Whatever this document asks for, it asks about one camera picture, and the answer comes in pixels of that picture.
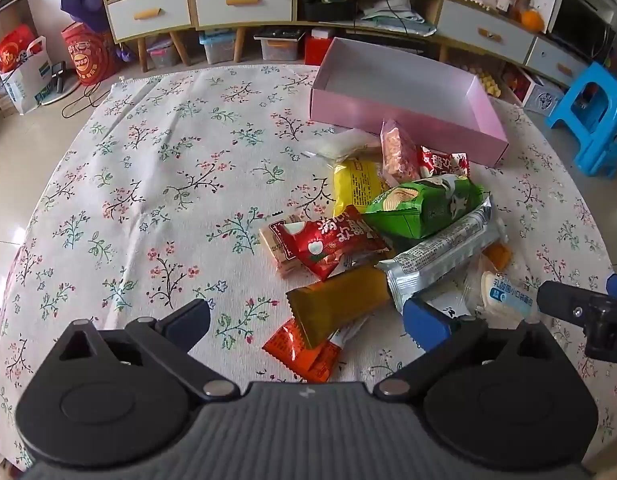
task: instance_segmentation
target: silver snack wrapper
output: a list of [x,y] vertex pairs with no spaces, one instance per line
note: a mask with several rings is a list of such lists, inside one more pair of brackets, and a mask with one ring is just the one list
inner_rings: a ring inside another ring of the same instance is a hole
[[413,294],[432,285],[500,237],[495,207],[489,196],[446,229],[391,260],[382,260],[376,267],[386,273],[396,308],[402,314],[405,302]]

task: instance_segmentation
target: red bag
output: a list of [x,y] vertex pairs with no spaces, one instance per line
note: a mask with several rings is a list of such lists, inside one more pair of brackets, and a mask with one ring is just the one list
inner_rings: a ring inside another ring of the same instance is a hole
[[30,27],[22,24],[0,41],[0,73],[5,74],[15,69],[20,62],[20,55],[35,41]]
[[102,82],[120,69],[110,32],[93,32],[84,23],[73,23],[62,31],[62,38],[83,86]]
[[353,205],[335,218],[284,224],[279,234],[288,250],[322,281],[345,254],[387,250],[381,236],[364,222]]

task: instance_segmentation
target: floral tablecloth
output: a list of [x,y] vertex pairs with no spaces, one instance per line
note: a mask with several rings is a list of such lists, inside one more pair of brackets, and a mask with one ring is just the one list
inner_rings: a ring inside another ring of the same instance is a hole
[[[314,279],[305,272],[280,279],[257,232],[279,211],[317,219],[332,210],[332,170],[300,155],[304,140],[333,135],[308,120],[315,75],[306,66],[238,66],[112,88],[53,173],[7,286],[0,314],[7,459],[31,463],[13,414],[77,318],[113,329],[205,298],[211,329],[195,358],[242,388],[298,380],[261,347],[290,317],[285,293]],[[501,167],[473,165],[472,177],[492,192],[508,228],[509,273],[532,287],[551,279],[603,290],[610,262],[564,166],[520,108],[493,107],[511,146]],[[599,406],[591,455],[617,433],[617,365],[585,358],[576,327],[556,323],[553,332]],[[420,354],[397,311],[386,308],[346,346],[334,378],[374,384]]]

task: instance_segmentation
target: cabinet leg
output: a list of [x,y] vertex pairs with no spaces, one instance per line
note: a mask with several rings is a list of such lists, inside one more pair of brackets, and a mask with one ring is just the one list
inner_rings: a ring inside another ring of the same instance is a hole
[[146,39],[140,38],[138,40],[138,56],[140,57],[140,66],[142,67],[142,72],[148,72],[146,55]]
[[179,32],[171,32],[170,34],[171,40],[173,40],[173,44],[177,49],[177,53],[182,59],[182,63],[184,63],[185,66],[191,66],[191,59],[188,57],[188,52],[186,52],[186,47],[180,38]]
[[237,27],[235,38],[235,50],[233,51],[233,62],[239,63],[242,59],[242,49],[244,48],[244,38],[246,37],[246,27]]
[[449,62],[449,48],[446,45],[440,45],[440,57],[438,58],[440,63]]

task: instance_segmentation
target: white snack package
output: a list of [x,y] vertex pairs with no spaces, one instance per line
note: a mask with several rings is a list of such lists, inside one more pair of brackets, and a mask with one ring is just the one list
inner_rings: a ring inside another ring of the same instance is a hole
[[303,155],[317,155],[339,162],[362,150],[379,150],[381,141],[379,136],[354,128],[338,134],[314,137],[303,142],[300,148]]
[[538,322],[537,294],[502,273],[484,272],[481,279],[482,317],[492,328],[516,328],[522,320]]
[[445,278],[433,283],[418,293],[417,297],[453,319],[473,315],[466,306],[466,301],[453,280]]

